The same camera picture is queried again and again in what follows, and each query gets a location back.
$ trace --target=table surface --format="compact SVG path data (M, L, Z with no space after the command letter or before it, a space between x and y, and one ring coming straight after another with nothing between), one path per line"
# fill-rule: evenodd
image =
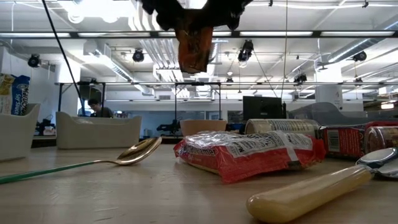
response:
M0 163L0 175L112 159L123 149L33 149L27 159ZM328 159L300 172L258 175L225 185L215 174L175 158L172 145L131 167L97 164L0 185L1 223L258 223L246 199L352 166ZM398 182L372 180L293 223L397 223Z

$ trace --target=red plastic bag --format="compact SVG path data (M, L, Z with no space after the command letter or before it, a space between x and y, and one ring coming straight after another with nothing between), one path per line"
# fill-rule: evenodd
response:
M204 132L174 147L176 157L221 176L224 183L283 169L304 169L325 157L323 141L282 131L238 135Z

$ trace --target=tin can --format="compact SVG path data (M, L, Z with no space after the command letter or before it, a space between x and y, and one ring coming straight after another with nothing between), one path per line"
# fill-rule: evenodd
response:
M365 133L365 153L398 146L398 126L371 127Z
M246 123L245 134L283 131L307 134L316 138L318 129L319 124L310 119L250 119Z
M323 139L328 156L358 159L369 153L365 146L366 131L380 126L398 126L398 122L373 121L358 125L322 126L319 138Z

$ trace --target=black monitor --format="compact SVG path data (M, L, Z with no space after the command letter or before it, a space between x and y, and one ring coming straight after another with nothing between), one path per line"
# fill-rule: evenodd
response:
M244 96L243 119L283 119L282 99L276 97Z

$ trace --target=man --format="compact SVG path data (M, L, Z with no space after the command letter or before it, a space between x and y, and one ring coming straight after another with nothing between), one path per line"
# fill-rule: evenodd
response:
M111 109L104 107L102 108L98 100L96 99L90 99L88 101L88 106L94 111L94 114L91 116L97 117L97 118L113 118L113 112Z

